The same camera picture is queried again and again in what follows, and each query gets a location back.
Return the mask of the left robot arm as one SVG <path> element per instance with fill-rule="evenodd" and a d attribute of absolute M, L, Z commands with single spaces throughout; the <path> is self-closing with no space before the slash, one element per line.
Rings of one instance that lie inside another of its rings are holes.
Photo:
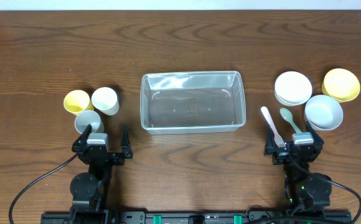
<path fill-rule="evenodd" d="M 121 152 L 109 152 L 108 148 L 108 135 L 92 133 L 90 124 L 72 144 L 72 151 L 89 166 L 88 172 L 76 175 L 70 184 L 76 210 L 99 211 L 105 206 L 113 166 L 123 166 L 125 160 L 133 158 L 126 126 Z"/>

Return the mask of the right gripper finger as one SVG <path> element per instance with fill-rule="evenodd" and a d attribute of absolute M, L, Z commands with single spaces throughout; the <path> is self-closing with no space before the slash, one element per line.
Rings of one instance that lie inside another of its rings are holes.
<path fill-rule="evenodd" d="M 276 144 L 274 142 L 274 133 L 271 126 L 268 126 L 268 137 L 265 143 L 265 155 L 272 155 L 275 152 Z"/>
<path fill-rule="evenodd" d="M 315 132 L 309 121 L 306 121 L 306 131 L 309 132 L 313 138 L 315 145 L 324 145 L 322 138 Z"/>

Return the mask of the grey bowl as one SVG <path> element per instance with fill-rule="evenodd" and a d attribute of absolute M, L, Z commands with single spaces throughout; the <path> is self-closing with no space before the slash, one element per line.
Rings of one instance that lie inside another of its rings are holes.
<path fill-rule="evenodd" d="M 327 95 L 316 95 L 307 101 L 304 118 L 315 130 L 330 131 L 341 125 L 344 113 L 335 99 Z"/>

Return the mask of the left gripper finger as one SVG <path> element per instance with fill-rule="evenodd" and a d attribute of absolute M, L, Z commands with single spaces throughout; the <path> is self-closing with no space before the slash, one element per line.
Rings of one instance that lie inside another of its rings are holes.
<path fill-rule="evenodd" d="M 133 152 L 130 141 L 129 141 L 127 125 L 124 126 L 123 134 L 121 137 L 121 150 L 122 150 L 122 153 L 132 153 Z"/>
<path fill-rule="evenodd" d="M 84 132 L 77 138 L 77 140 L 73 143 L 73 146 L 81 146 L 87 143 L 87 139 L 91 134 L 92 127 L 90 124 L 87 125 Z"/>

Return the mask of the grey cup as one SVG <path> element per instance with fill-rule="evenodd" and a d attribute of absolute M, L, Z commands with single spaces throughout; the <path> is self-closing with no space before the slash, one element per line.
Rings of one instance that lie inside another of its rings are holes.
<path fill-rule="evenodd" d="M 88 125 L 91 125 L 92 133 L 104 133 L 105 127 L 100 115 L 93 110 L 82 111 L 75 118 L 75 129 L 80 134 L 86 130 Z"/>

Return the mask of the white cup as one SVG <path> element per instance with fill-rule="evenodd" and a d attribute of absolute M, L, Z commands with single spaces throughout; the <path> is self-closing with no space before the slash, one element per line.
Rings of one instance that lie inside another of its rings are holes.
<path fill-rule="evenodd" d="M 108 116 L 115 115 L 120 109 L 118 95 L 109 87 L 95 90 L 91 96 L 91 102 L 96 109 Z"/>

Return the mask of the white bowl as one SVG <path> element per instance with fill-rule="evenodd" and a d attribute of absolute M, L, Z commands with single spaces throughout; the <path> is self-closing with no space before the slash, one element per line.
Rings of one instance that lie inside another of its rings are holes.
<path fill-rule="evenodd" d="M 310 99 L 312 84 L 302 73 L 284 72 L 274 83 L 274 95 L 285 106 L 301 105 Z"/>

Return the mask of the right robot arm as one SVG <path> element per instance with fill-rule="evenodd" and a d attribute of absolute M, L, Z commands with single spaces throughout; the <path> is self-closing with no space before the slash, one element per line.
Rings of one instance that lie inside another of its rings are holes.
<path fill-rule="evenodd" d="M 285 147 L 278 147 L 272 130 L 268 131 L 265 155 L 272 157 L 274 165 L 282 165 L 285 171 L 285 194 L 291 205 L 288 213 L 323 210 L 330 205 L 332 187 L 328 176 L 309 171 L 313 162 L 323 149 L 324 141 L 310 124 L 306 130 L 312 135 L 310 144 L 295 144 L 292 141 Z"/>

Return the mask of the yellow cup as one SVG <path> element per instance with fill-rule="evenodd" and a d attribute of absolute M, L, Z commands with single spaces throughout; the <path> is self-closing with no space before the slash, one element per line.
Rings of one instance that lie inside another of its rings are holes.
<path fill-rule="evenodd" d="M 63 106 L 75 116 L 86 110 L 94 110 L 89 94 L 83 90 L 73 90 L 68 93 L 63 99 Z"/>

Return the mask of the yellow bowl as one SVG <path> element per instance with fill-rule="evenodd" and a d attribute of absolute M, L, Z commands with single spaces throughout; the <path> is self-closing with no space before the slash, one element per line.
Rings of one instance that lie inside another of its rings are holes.
<path fill-rule="evenodd" d="M 332 97 L 339 103 L 352 101 L 360 93 L 360 82 L 350 71 L 334 68 L 326 73 L 321 85 L 323 94 Z"/>

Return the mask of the pale green spoon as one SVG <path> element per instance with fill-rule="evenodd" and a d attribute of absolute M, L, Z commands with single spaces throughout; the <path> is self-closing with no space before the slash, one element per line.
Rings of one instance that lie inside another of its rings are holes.
<path fill-rule="evenodd" d="M 302 131 L 296 126 L 296 124 L 293 120 L 293 114 L 292 114 L 292 112 L 290 112 L 290 110 L 288 110 L 286 108 L 281 108 L 279 110 L 279 112 L 280 112 L 282 118 L 292 126 L 292 128 L 294 129 L 296 134 L 302 133 Z"/>

